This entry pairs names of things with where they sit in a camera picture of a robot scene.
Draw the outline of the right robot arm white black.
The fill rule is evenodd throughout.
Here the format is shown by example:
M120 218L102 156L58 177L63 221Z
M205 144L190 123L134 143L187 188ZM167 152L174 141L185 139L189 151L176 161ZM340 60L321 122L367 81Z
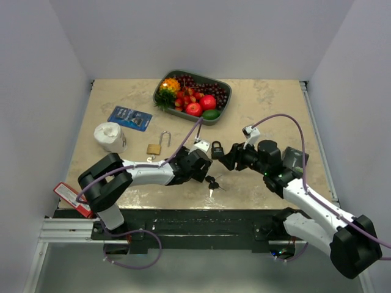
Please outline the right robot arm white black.
M262 174L271 192L302 210L272 224L276 238L294 236L308 242L328 255L334 267L349 279L382 258L373 222L336 207L306 185L303 176L284 166L276 142L263 140L257 147L235 143L219 162L228 170L249 168Z

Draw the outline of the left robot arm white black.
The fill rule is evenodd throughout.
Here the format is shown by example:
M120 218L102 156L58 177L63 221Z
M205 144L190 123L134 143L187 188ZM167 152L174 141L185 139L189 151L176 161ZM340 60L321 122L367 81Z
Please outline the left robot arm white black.
M201 183L211 164L206 152L184 146L173 158L159 162L131 162L110 153L83 172L78 184L86 204L104 223L106 234L121 239L126 234L126 224L117 200L127 188L151 184L175 186L191 179Z

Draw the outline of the small silver key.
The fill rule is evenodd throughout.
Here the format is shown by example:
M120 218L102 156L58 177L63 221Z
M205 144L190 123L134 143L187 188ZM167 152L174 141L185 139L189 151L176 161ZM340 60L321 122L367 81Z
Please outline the small silver key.
M147 162L153 162L155 160L155 158L156 158L156 156L153 154L147 158Z

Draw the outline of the black padlock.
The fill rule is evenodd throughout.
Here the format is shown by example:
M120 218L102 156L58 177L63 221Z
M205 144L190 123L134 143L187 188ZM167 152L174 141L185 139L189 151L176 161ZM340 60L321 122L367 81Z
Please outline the black padlock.
M220 143L220 141L213 141L211 144L211 158L213 160L217 160L224 156L224 149Z

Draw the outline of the black headed key bunch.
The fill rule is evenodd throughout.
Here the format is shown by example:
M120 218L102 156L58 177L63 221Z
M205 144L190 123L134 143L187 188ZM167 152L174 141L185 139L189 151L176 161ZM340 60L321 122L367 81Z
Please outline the black headed key bunch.
M216 189L220 189L220 190L223 190L225 191L225 189L223 189L219 183L216 181L216 178L213 177L213 176L210 176L210 175L207 175L205 177L205 181L208 183L208 190L209 190L209 196L210 198L212 197L213 195L213 192L214 190Z

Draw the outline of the brass padlock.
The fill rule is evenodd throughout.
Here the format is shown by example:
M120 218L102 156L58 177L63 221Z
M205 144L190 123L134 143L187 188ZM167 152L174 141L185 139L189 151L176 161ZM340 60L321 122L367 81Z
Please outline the brass padlock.
M148 144L146 153L149 154L149 155L155 155L155 156L160 155L161 154L161 149L162 149L162 145L161 144L162 144L162 141L163 141L163 137L165 135L168 135L167 146L170 147L172 135L171 135L171 133L169 131L163 131L160 134L159 142L157 144Z

